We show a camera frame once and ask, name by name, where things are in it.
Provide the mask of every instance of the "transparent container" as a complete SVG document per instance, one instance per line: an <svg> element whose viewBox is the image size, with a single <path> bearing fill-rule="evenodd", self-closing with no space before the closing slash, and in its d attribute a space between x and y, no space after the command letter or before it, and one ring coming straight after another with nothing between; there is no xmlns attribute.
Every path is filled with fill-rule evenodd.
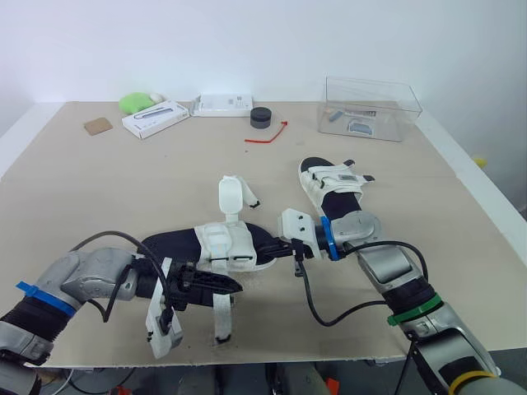
<svg viewBox="0 0 527 395"><path fill-rule="evenodd" d="M408 85L326 77L319 132L400 142L421 112Z"/></svg>

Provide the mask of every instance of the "red string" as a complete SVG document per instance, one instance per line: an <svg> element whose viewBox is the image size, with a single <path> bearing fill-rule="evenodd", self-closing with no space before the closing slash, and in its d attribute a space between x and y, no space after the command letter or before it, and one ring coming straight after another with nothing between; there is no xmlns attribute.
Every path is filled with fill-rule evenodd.
<svg viewBox="0 0 527 395"><path fill-rule="evenodd" d="M278 133L274 135L274 137L271 140L250 140L249 138L246 138L244 142L257 142L260 144L269 144L270 142L273 142L275 138L280 136L280 133L283 131L283 129L286 128L286 126L287 126L287 121L282 121L282 127L280 128Z"/></svg>

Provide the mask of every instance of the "white box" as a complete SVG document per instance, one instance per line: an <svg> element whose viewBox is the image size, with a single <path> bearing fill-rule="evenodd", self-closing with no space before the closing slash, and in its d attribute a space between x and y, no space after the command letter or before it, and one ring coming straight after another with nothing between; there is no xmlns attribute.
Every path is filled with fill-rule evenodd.
<svg viewBox="0 0 527 395"><path fill-rule="evenodd" d="M167 100L123 118L123 126L143 139L189 116L189 111L184 106L173 100Z"/></svg>
<svg viewBox="0 0 527 395"><path fill-rule="evenodd" d="M191 112L194 117L249 117L252 109L251 95L201 95Z"/></svg>

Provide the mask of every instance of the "green sponge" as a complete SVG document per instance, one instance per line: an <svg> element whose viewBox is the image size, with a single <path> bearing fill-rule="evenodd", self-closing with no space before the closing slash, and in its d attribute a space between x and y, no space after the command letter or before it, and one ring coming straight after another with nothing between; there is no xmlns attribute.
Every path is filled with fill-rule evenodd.
<svg viewBox="0 0 527 395"><path fill-rule="evenodd" d="M146 93L134 92L119 100L119 108L126 114L135 114L142 109L152 107L155 102Z"/></svg>

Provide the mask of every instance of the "beige table surface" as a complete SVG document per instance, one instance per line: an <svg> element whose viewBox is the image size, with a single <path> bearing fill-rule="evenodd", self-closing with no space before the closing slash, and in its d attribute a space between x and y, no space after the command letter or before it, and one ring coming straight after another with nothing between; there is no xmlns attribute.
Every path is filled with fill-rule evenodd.
<svg viewBox="0 0 527 395"><path fill-rule="evenodd" d="M527 346L527 269L451 168L416 128L404 142L382 142L316 132L315 106L268 103L289 121L270 145L247 118L191 118L147 140L122 126L116 103L68 103L48 123L0 183L0 308L22 297L20 281L33 283L79 240L101 230L143 239L168 230L221 221L217 182L243 176L262 202L241 218L276 234L277 217L293 207L315 214L298 183L307 156L356 161L373 174L363 209L374 212L387 235L418 246L432 285L490 350ZM86 121L106 117L114 128L90 137ZM108 238L94 243L131 249ZM356 265L306 263L317 309L333 318L379 296ZM147 300L117 302L110 321L85 306L59 336L48 362L55 366L178 365L278 360L331 360L401 356L408 342L386 323L385 306L364 309L333 328L310 315L301 279L290 258L263 272L236 278L232 340L212 344L212 310L180 313L184 340L155 360L145 341Z"/></svg>

